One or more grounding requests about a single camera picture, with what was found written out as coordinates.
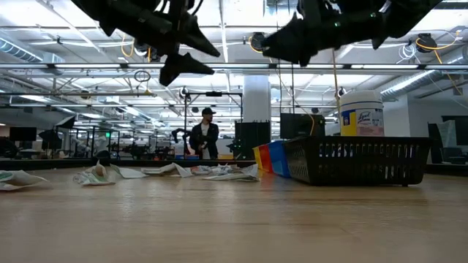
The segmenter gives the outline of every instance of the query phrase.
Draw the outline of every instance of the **black jacket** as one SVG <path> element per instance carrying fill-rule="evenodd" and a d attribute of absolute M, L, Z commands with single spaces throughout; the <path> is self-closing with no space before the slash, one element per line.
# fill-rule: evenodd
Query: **black jacket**
<path fill-rule="evenodd" d="M 203 136 L 202 124 L 198 124 L 192 129 L 190 134 L 189 144 L 192 149 L 195 150 L 195 154 L 202 158 L 203 152 L 198 150 L 199 145 L 203 145 L 206 142 L 206 147 L 210 153 L 210 159 L 218 159 L 218 148 L 216 147 L 216 141 L 218 140 L 219 129 L 216 124 L 210 123 L 208 127 L 208 133 Z"/>

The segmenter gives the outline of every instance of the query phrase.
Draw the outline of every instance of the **black plastic basket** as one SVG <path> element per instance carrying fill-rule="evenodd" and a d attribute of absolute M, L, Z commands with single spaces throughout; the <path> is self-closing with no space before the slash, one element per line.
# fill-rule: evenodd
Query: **black plastic basket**
<path fill-rule="evenodd" d="M 302 137 L 283 144 L 292 178 L 315 186 L 423 180 L 429 138 Z"/>

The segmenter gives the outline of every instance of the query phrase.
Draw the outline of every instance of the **man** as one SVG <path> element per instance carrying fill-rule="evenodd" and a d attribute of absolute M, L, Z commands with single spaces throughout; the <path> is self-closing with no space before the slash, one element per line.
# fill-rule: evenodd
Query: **man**
<path fill-rule="evenodd" d="M 189 144 L 195 150 L 200 159 L 216 160 L 218 159 L 218 148 L 216 141 L 218 140 L 219 129 L 216 124 L 213 124 L 213 110 L 205 108 L 202 111 L 202 122 L 192 129 Z"/>

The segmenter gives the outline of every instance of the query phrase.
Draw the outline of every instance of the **crumpled newspaper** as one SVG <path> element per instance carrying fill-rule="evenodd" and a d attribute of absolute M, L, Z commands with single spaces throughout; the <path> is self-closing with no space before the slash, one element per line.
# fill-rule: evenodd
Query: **crumpled newspaper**
<path fill-rule="evenodd" d="M 13 191 L 24 187 L 35 186 L 42 182 L 48 182 L 39 176 L 30 175 L 21 171 L 0 171 L 0 191 Z"/>
<path fill-rule="evenodd" d="M 196 175 L 210 175 L 209 177 L 203 178 L 206 180 L 259 180 L 257 176 L 257 164 L 241 169 L 237 166 L 230 165 L 218 165 L 217 167 L 208 167 L 200 165 L 196 167 L 183 168 L 175 163 L 172 163 L 160 168 L 142 168 L 141 172 L 147 175 L 172 177 L 177 176 L 182 178 L 188 178 Z"/>
<path fill-rule="evenodd" d="M 245 168 L 218 166 L 212 168 L 213 176 L 203 178 L 205 180 L 241 180 L 246 182 L 258 182 L 258 164 Z"/>
<path fill-rule="evenodd" d="M 168 164 L 159 168 L 141 168 L 141 172 L 146 175 L 171 176 L 182 178 L 193 176 L 190 168 L 183 168 L 182 166 L 175 163 Z"/>
<path fill-rule="evenodd" d="M 142 172 L 129 168 L 120 168 L 111 164 L 103 167 L 99 161 L 96 166 L 88 168 L 74 176 L 73 180 L 82 186 L 105 186 L 116 183 L 116 178 L 135 179 L 147 177 Z"/>

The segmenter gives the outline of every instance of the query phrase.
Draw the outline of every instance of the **wooden table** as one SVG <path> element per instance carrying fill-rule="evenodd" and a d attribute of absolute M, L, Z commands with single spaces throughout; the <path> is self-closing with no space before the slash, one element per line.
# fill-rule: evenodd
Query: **wooden table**
<path fill-rule="evenodd" d="M 199 178 L 82 188 L 82 169 L 31 172 L 50 187 L 0 193 L 0 262 L 467 262 L 468 179 L 311 187 Z"/>

